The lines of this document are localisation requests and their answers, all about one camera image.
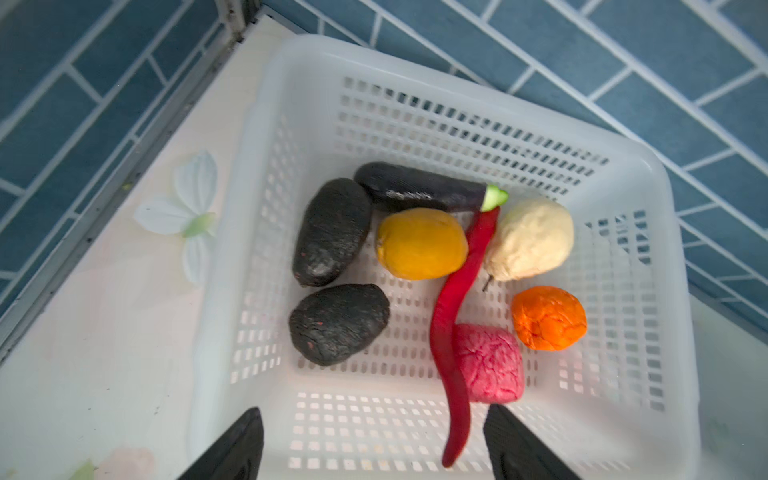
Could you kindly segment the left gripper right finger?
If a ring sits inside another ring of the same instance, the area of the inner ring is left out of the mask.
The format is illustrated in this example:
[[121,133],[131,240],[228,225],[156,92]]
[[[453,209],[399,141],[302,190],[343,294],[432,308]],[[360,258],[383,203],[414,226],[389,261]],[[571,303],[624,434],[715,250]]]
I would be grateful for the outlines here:
[[496,480],[580,479],[504,405],[489,407],[483,434]]

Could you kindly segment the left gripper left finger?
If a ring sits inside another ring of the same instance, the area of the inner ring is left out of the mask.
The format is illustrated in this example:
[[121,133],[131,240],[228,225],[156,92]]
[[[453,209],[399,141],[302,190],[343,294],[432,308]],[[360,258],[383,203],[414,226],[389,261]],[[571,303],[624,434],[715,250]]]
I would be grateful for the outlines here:
[[264,449],[264,426],[258,407],[246,410],[179,480],[255,480]]

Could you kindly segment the yellow toy lemon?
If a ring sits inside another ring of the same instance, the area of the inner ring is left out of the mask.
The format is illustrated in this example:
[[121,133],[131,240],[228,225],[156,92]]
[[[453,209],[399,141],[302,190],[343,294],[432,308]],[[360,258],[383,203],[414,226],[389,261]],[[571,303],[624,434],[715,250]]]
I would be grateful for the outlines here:
[[421,281],[459,270],[468,256],[464,229],[449,213],[413,208],[385,217],[377,229],[377,259],[393,276]]

